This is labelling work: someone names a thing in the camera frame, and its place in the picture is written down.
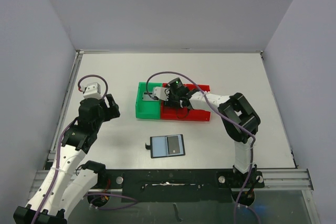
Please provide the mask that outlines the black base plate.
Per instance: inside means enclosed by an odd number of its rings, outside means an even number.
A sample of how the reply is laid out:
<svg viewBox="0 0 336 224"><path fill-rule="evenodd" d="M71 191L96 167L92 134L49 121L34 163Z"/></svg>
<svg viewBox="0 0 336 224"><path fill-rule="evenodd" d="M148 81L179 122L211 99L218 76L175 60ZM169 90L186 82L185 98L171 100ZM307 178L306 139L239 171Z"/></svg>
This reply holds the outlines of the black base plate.
<svg viewBox="0 0 336 224"><path fill-rule="evenodd" d="M124 202L233 202L264 188L262 172L233 169L108 169L93 189L120 190Z"/></svg>

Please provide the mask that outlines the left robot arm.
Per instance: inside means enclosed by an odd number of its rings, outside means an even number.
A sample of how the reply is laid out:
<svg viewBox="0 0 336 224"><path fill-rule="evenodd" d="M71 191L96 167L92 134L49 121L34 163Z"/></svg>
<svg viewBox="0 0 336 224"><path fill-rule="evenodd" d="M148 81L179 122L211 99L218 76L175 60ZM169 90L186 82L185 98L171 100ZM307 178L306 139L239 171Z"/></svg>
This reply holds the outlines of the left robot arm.
<svg viewBox="0 0 336 224"><path fill-rule="evenodd" d="M75 180L71 178L96 141L102 124L119 116L119 107L111 94L80 102L78 116L61 134L56 157L44 181L26 206L16 208L16 223L67 223L88 190L106 184L105 165L93 161L85 163L83 173Z"/></svg>

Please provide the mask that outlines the black leather card holder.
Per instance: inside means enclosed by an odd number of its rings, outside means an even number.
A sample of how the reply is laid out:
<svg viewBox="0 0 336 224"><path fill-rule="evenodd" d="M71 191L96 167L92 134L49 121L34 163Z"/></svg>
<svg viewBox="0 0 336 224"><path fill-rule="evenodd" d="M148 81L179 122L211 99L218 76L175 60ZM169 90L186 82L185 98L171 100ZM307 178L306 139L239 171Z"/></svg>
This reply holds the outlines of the black leather card holder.
<svg viewBox="0 0 336 224"><path fill-rule="evenodd" d="M179 135L180 147L182 149L182 154L169 155L168 154L168 146L167 146L167 137ZM151 136L150 143L145 143L145 149L150 151L151 158L164 158L164 157L175 157L175 156L184 156L185 146L184 146L184 138L182 134L175 135L163 135L163 136Z"/></svg>

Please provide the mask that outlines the green plastic bin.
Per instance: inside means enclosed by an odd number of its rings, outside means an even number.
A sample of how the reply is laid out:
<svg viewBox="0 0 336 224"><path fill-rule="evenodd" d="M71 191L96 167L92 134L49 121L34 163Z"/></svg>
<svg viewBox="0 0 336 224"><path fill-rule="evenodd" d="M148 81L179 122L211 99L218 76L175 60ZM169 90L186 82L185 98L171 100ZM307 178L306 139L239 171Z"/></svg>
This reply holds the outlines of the green plastic bin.
<svg viewBox="0 0 336 224"><path fill-rule="evenodd" d="M148 83L148 90L146 89L146 82L139 82L138 92L135 102L135 116L137 119L160 119L161 101L142 101L143 92L152 92L154 87L161 87L162 83Z"/></svg>

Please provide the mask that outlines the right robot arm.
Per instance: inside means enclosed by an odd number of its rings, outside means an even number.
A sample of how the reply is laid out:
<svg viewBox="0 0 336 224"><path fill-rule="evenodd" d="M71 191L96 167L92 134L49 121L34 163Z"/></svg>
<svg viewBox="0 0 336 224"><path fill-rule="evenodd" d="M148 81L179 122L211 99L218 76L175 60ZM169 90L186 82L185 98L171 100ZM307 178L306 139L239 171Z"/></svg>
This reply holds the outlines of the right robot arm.
<svg viewBox="0 0 336 224"><path fill-rule="evenodd" d="M260 117L244 95L216 95L195 86L189 89L175 78L165 87L156 88L154 95L174 108L212 111L219 115L229 137L235 144L234 182L241 187L251 183L254 165L253 148L256 133L261 123Z"/></svg>

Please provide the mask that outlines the red plastic bin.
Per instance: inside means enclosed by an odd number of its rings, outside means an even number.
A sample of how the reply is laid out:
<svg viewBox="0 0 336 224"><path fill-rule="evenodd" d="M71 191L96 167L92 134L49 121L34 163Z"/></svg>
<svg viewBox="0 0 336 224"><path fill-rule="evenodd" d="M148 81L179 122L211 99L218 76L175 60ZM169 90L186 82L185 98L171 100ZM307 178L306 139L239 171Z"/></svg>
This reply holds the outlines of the red plastic bin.
<svg viewBox="0 0 336 224"><path fill-rule="evenodd" d="M189 109L180 106L179 96L172 91L167 83L163 83L162 87L168 88L168 100L161 101L161 119L185 120L189 115Z"/></svg>
<svg viewBox="0 0 336 224"><path fill-rule="evenodd" d="M186 84L186 87L189 88L189 90L196 89L196 86L193 84ZM205 92L210 92L210 86L209 85L200 85L200 88L202 88ZM182 112L182 120L184 121L200 121L200 122L208 122L210 120L211 113L204 110L189 110L189 109L183 109Z"/></svg>

